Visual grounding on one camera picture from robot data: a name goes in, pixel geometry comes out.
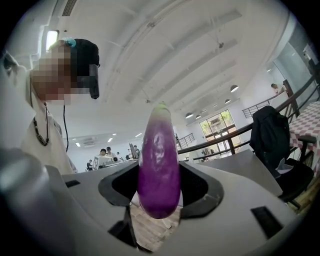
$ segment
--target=eggplant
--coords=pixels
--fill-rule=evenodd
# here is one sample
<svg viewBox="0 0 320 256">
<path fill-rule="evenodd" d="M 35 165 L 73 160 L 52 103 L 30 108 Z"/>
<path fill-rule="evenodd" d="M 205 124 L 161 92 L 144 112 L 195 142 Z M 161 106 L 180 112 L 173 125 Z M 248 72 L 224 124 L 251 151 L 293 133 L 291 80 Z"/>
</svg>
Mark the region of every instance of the eggplant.
<svg viewBox="0 0 320 256">
<path fill-rule="evenodd" d="M 152 110 L 143 137 L 137 184 L 140 205 L 150 217 L 164 219 L 176 210 L 180 187 L 171 114 L 161 102 Z"/>
</svg>

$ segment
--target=window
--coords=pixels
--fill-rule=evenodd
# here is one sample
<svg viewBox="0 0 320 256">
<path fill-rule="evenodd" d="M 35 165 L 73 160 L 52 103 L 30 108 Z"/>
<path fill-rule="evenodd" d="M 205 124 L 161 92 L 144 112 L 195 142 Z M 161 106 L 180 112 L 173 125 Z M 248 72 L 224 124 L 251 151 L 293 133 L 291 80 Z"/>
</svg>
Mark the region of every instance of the window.
<svg viewBox="0 0 320 256">
<path fill-rule="evenodd" d="M 204 135 L 210 136 L 213 135 L 221 130 L 226 130 L 226 128 L 235 126 L 234 120 L 229 112 L 229 110 L 225 110 L 215 116 L 208 118 L 200 122 L 201 129 Z"/>
<path fill-rule="evenodd" d="M 205 136 L 212 134 L 212 131 L 210 129 L 210 126 L 207 120 L 202 121 L 200 123 L 200 126 Z"/>
<path fill-rule="evenodd" d="M 52 46 L 58 40 L 59 32 L 57 30 L 50 30 L 46 34 L 46 46 L 45 50 L 48 51 L 50 46 Z"/>
<path fill-rule="evenodd" d="M 207 141 L 212 141 L 237 130 L 235 122 L 228 109 L 200 122 L 199 124 Z M 231 140 L 234 146 L 241 144 L 239 136 L 233 137 Z M 217 153 L 230 149 L 230 145 L 228 141 L 225 140 L 216 145 L 212 145 L 209 148 Z"/>
<path fill-rule="evenodd" d="M 217 131 L 220 131 L 222 130 L 223 128 L 226 128 L 226 124 L 221 116 L 221 114 L 217 114 L 209 119 L 207 119 L 209 125 L 210 125 L 210 128 L 211 128 L 211 131 L 212 133 L 214 132 L 217 132 Z"/>
</svg>

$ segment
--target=black chair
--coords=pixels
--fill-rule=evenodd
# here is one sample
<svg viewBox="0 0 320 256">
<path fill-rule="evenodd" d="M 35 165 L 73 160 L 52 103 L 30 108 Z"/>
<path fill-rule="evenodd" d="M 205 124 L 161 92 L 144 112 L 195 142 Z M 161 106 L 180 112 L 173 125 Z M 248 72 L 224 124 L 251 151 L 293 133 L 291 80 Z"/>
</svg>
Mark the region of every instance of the black chair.
<svg viewBox="0 0 320 256">
<path fill-rule="evenodd" d="M 317 139 L 307 135 L 300 136 L 298 138 L 302 142 L 300 160 L 287 159 L 291 152 L 288 119 L 271 106 L 259 109 L 252 117 L 250 146 L 281 187 L 283 194 L 279 198 L 284 202 L 292 203 L 299 209 L 300 205 L 295 198 L 307 189 L 314 177 L 313 170 L 303 164 L 307 145 L 316 143 Z M 280 174 L 276 168 L 283 158 L 287 165 L 293 166 L 293 169 Z"/>
<path fill-rule="evenodd" d="M 287 173 L 281 174 L 275 180 L 283 191 L 283 194 L 280 195 L 279 198 L 284 202 L 290 202 L 299 209 L 300 204 L 295 201 L 295 198 L 307 189 L 314 177 L 314 171 L 303 164 L 303 161 L 305 160 L 308 143 L 314 144 L 317 142 L 317 139 L 306 135 L 298 138 L 298 141 L 303 143 L 300 160 L 297 161 L 292 158 L 287 159 L 285 163 L 293 166 L 293 169 Z"/>
</svg>

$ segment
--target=necklace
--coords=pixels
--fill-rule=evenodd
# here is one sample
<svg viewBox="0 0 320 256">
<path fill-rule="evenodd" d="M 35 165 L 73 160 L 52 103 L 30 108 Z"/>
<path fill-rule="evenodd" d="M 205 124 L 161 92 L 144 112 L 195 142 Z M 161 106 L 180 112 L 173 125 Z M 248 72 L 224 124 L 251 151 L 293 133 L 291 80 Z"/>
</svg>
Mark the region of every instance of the necklace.
<svg viewBox="0 0 320 256">
<path fill-rule="evenodd" d="M 30 81 L 30 104 L 31 107 L 33 108 L 33 104 L 32 104 L 32 90 L 31 90 L 31 81 Z M 38 124 L 36 121 L 36 117 L 33 118 L 33 125 L 34 125 L 34 129 L 35 129 L 35 134 L 36 137 L 38 138 L 38 141 L 43 145 L 43 146 L 47 146 L 49 143 L 49 132 L 48 132 L 48 110 L 47 110 L 47 103 L 44 103 L 45 105 L 45 114 L 46 114 L 46 140 L 44 140 L 44 138 L 40 135 L 39 130 L 38 130 Z"/>
</svg>

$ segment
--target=paper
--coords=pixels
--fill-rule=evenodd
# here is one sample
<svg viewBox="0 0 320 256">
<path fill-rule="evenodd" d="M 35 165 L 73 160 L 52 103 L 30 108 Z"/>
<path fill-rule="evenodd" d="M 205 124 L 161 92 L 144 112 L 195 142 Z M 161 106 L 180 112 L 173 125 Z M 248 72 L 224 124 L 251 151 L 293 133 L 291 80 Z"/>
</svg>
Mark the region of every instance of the paper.
<svg viewBox="0 0 320 256">
<path fill-rule="evenodd" d="M 291 171 L 292 168 L 293 168 L 293 166 L 285 164 L 285 159 L 282 158 L 280 163 L 279 163 L 279 165 L 278 165 L 278 167 L 276 168 L 276 170 L 280 174 L 285 174 L 285 173 Z"/>
</svg>

